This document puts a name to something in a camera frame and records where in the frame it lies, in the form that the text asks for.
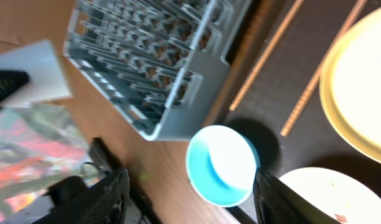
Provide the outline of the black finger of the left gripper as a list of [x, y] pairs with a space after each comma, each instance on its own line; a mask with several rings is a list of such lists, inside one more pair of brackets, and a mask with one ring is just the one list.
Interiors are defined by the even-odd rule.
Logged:
[[30, 82], [30, 76], [22, 70], [0, 70], [0, 103]]

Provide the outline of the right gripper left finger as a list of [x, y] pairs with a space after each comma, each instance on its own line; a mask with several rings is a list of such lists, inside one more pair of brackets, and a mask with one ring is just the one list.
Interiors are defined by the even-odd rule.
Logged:
[[35, 224], [121, 224], [129, 200], [129, 176], [125, 168], [113, 171], [92, 187], [79, 176], [50, 186], [50, 213]]

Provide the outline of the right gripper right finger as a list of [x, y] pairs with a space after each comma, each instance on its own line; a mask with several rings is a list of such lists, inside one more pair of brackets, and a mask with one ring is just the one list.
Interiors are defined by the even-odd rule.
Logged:
[[261, 168], [256, 170], [253, 196], [259, 224], [337, 223]]

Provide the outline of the white shallow bowl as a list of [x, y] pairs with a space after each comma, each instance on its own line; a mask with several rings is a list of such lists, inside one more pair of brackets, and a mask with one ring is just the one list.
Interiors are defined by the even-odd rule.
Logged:
[[325, 168], [304, 167], [279, 179], [339, 223], [381, 223], [381, 198], [348, 175]]

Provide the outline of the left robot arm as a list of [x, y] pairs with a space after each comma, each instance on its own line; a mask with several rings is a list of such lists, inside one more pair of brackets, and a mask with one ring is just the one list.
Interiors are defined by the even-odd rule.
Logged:
[[72, 97], [61, 58], [49, 40], [0, 54], [0, 106]]

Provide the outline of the grey dishwasher rack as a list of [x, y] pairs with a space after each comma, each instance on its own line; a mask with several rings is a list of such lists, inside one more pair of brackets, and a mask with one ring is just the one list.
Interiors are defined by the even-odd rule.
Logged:
[[65, 56], [148, 141], [187, 141], [230, 73], [250, 1], [75, 2]]

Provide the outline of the light blue bowl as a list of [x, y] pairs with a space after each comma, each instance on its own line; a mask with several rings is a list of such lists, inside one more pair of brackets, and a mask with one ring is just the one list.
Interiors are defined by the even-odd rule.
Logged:
[[206, 202], [218, 207], [243, 203], [253, 192], [259, 167], [254, 144], [227, 126], [202, 128], [187, 147], [186, 171], [191, 185]]

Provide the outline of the colourful patterned floor mat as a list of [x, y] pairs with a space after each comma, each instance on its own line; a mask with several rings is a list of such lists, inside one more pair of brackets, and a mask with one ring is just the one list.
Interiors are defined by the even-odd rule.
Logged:
[[92, 182], [88, 143], [68, 110], [34, 104], [0, 110], [0, 222], [70, 175]]

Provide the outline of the dark brown serving tray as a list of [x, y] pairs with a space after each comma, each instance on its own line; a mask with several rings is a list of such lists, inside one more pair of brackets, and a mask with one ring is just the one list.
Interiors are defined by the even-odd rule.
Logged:
[[315, 74], [346, 20], [381, 1], [253, 1], [228, 54], [231, 71], [207, 118], [250, 138], [275, 176], [323, 167], [362, 182], [381, 198], [381, 164], [329, 124]]

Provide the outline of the yellow plate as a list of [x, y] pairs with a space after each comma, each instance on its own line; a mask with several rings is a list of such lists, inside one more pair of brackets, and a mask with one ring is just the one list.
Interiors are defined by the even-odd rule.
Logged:
[[381, 163], [381, 7], [334, 44], [322, 66], [319, 96], [338, 135]]

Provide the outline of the left wooden chopstick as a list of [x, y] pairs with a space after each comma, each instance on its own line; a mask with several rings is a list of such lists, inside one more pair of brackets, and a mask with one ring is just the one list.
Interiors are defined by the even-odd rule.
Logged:
[[229, 106], [229, 110], [235, 111], [240, 104], [243, 97], [246, 95], [247, 91], [251, 87], [253, 81], [257, 77], [258, 73], [264, 66], [265, 62], [268, 60], [269, 56], [271, 55], [272, 51], [276, 47], [277, 43], [283, 36], [284, 32], [288, 28], [289, 24], [293, 20], [296, 13], [299, 11], [299, 8], [302, 6], [304, 0], [295, 0], [294, 4], [291, 6], [290, 10], [286, 14], [285, 18], [282, 20], [281, 24], [278, 26], [276, 32], [272, 36], [271, 40], [269, 41], [268, 45], [266, 46], [265, 50], [262, 52], [260, 58], [258, 59], [255, 66], [252, 68], [251, 72], [247, 76], [245, 82], [241, 86], [239, 92], [235, 96], [234, 100]]

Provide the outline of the wooden chopstick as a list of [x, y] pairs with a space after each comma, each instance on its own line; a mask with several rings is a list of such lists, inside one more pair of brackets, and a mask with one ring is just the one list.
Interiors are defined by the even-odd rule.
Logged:
[[355, 24], [359, 14], [362, 12], [367, 2], [368, 0], [356, 0], [354, 7], [352, 8], [347, 18], [343, 22], [341, 28], [337, 32], [330, 47], [328, 48], [328, 51], [326, 52], [325, 56], [322, 58], [321, 63], [318, 65], [316, 71], [314, 72], [306, 88], [304, 89], [302, 95], [300, 96], [292, 112], [290, 113], [288, 119], [286, 120], [284, 126], [282, 127], [280, 131], [280, 134], [282, 136], [287, 137], [288, 134], [291, 132], [291, 129], [293, 128], [300, 114], [303, 112], [303, 109], [307, 105], [311, 95], [314, 93], [319, 83], [321, 70], [322, 70], [324, 61], [329, 55], [330, 50], [333, 48], [335, 43]]
[[245, 82], [241, 86], [239, 92], [235, 96], [234, 100], [229, 106], [229, 110], [235, 111], [240, 104], [243, 97], [246, 95], [247, 91], [251, 87], [253, 81], [257, 77], [258, 73], [264, 66], [265, 62], [268, 60], [269, 56], [271, 55], [272, 51], [276, 47], [277, 43], [283, 36], [284, 32], [288, 28], [289, 24], [293, 20], [296, 13], [299, 11], [299, 8], [302, 6], [304, 0], [295, 0], [294, 4], [291, 6], [290, 10], [286, 14], [285, 18], [282, 20], [281, 24], [278, 26], [276, 32], [272, 36], [271, 40], [269, 41], [268, 45], [266, 46], [265, 50], [262, 52], [260, 58], [258, 59], [255, 66], [252, 68], [251, 72], [247, 76]]

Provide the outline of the right wooden chopstick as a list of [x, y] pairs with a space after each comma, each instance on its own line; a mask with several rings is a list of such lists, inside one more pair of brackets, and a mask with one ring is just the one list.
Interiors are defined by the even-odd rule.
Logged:
[[333, 48], [335, 43], [355, 24], [359, 14], [362, 12], [367, 2], [368, 0], [356, 0], [354, 7], [352, 8], [347, 18], [343, 22], [341, 28], [337, 32], [330, 47], [328, 48], [328, 51], [326, 52], [325, 56], [322, 58], [321, 63], [318, 65], [316, 71], [314, 72], [306, 88], [304, 89], [302, 95], [300, 96], [292, 112], [290, 113], [288, 119], [286, 120], [284, 126], [282, 127], [280, 131], [280, 134], [282, 136], [287, 137], [288, 134], [291, 132], [291, 129], [293, 128], [300, 114], [303, 112], [303, 109], [307, 105], [311, 95], [314, 93], [319, 83], [321, 70], [322, 70], [324, 61], [329, 55], [330, 50]]

